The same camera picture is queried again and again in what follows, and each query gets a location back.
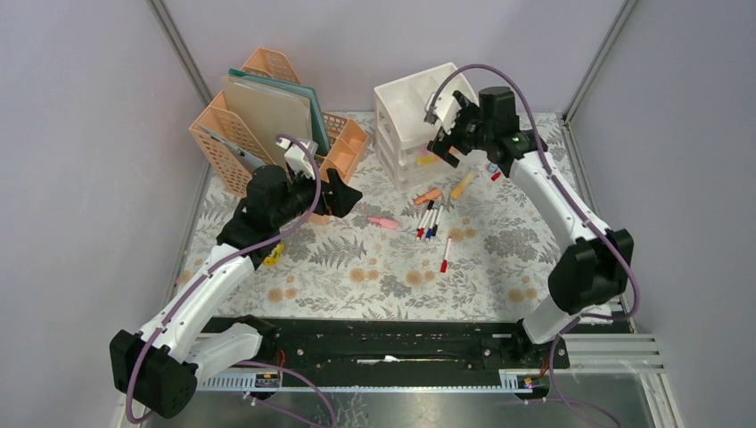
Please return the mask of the teal file folder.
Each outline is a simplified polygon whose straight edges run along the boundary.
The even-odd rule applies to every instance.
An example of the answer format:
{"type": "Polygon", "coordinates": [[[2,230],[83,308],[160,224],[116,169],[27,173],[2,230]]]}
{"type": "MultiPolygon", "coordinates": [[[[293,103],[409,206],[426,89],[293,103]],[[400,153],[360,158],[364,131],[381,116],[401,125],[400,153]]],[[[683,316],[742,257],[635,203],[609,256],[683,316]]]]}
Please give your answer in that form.
{"type": "Polygon", "coordinates": [[[331,140],[329,138],[327,127],[325,125],[325,116],[321,110],[321,106],[316,94],[316,90],[311,86],[304,86],[302,84],[293,83],[291,81],[282,80],[278,78],[269,78],[260,75],[250,74],[237,69],[229,69],[228,75],[230,77],[242,78],[251,82],[256,82],[262,85],[275,87],[277,89],[284,90],[286,92],[301,95],[310,101],[310,118],[311,128],[313,136],[311,139],[318,144],[316,154],[319,156],[326,156],[331,150],[331,140]]]}

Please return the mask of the yellow pink highlighter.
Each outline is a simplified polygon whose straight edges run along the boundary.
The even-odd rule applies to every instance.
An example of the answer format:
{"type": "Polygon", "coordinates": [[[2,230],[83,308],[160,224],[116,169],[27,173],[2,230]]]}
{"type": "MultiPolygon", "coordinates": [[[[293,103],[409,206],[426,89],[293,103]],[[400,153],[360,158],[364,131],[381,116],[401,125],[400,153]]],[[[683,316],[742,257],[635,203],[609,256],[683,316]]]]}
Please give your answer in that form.
{"type": "Polygon", "coordinates": [[[430,153],[418,156],[415,162],[418,167],[425,167],[436,163],[438,160],[439,158],[435,154],[430,153]]]}

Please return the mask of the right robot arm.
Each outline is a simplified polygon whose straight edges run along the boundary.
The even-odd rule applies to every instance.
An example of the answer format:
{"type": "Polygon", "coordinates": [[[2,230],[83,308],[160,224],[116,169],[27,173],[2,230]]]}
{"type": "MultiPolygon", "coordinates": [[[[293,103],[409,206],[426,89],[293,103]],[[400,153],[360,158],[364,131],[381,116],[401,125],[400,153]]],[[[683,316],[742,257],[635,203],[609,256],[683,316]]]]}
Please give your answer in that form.
{"type": "Polygon", "coordinates": [[[521,128],[511,88],[482,89],[476,100],[459,90],[436,92],[425,120],[440,126],[429,151],[452,167],[458,166],[459,153],[485,152],[530,199],[560,248],[547,297],[521,321],[522,336],[511,344],[514,361],[533,367],[546,356],[546,342],[625,292],[633,238],[611,229],[568,186],[538,131],[521,128]]]}

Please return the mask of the white plastic drawer unit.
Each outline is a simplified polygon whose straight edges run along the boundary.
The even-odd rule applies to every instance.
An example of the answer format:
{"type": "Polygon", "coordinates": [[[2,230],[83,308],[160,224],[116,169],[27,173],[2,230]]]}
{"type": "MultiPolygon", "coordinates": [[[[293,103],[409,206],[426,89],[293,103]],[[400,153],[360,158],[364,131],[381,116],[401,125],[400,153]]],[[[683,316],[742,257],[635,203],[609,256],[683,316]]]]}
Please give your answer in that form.
{"type": "MultiPolygon", "coordinates": [[[[388,177],[400,192],[435,182],[455,171],[439,160],[418,167],[416,159],[430,154],[428,143],[438,129],[423,121],[425,97],[438,89],[457,66],[448,62],[428,70],[393,80],[374,89],[376,137],[375,150],[388,177]]],[[[443,89],[459,90],[472,102],[478,102],[476,91],[463,75],[455,76],[443,89]]]]}

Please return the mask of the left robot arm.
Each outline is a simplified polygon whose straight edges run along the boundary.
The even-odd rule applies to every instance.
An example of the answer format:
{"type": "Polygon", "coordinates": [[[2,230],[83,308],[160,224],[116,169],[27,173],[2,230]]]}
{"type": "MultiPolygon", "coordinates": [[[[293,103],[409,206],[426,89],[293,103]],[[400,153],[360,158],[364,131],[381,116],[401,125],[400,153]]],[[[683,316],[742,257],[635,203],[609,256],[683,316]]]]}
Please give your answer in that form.
{"type": "Polygon", "coordinates": [[[219,305],[251,277],[273,249],[309,216],[343,218],[363,194],[347,185],[336,169],[317,181],[283,168],[257,168],[231,219],[209,256],[182,289],[137,332],[117,332],[109,344],[115,388],[127,404],[149,414],[178,415],[200,383],[241,361],[266,366],[276,354],[273,327],[255,317],[233,323],[202,345],[196,339],[219,305]]]}

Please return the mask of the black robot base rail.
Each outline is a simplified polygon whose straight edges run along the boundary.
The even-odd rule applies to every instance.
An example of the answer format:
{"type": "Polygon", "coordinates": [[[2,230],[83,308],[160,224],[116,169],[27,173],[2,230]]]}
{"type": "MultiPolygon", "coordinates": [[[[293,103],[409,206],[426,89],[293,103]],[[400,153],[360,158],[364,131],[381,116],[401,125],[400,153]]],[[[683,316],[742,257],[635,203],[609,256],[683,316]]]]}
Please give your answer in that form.
{"type": "Polygon", "coordinates": [[[570,365],[564,341],[527,345],[516,323],[252,318],[264,330],[257,361],[320,388],[495,387],[503,371],[570,365]]]}

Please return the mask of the beige file folder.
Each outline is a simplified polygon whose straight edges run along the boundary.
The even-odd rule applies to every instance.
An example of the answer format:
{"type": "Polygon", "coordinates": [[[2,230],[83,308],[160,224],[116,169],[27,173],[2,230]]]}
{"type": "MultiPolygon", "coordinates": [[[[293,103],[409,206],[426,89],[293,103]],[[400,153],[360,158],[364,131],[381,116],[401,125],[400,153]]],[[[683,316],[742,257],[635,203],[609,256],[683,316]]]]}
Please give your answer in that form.
{"type": "Polygon", "coordinates": [[[242,78],[224,76],[221,81],[229,110],[244,122],[272,162],[285,167],[284,150],[276,144],[275,136],[311,139],[309,100],[242,78]]]}

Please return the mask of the yellow orange highlighter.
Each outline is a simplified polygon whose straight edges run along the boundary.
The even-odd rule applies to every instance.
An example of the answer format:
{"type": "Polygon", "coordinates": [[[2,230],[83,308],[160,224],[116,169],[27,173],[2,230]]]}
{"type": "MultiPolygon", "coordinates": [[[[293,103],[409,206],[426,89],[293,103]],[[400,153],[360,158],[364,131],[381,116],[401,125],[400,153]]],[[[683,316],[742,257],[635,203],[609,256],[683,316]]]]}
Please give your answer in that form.
{"type": "Polygon", "coordinates": [[[449,197],[452,200],[457,200],[467,189],[467,187],[470,185],[470,183],[477,177],[477,173],[475,171],[468,172],[453,188],[453,190],[450,192],[449,197]]]}

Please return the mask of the light blue clipboard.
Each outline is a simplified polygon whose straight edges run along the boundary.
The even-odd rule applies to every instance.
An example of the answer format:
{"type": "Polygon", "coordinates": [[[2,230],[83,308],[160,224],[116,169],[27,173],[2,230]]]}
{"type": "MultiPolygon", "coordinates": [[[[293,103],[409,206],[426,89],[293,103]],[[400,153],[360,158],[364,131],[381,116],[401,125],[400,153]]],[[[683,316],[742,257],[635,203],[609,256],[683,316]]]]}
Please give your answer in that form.
{"type": "Polygon", "coordinates": [[[194,122],[194,125],[206,132],[213,140],[223,144],[248,172],[253,173],[255,169],[265,165],[263,160],[254,156],[251,152],[242,149],[240,146],[223,137],[218,132],[200,125],[197,122],[194,122]]]}

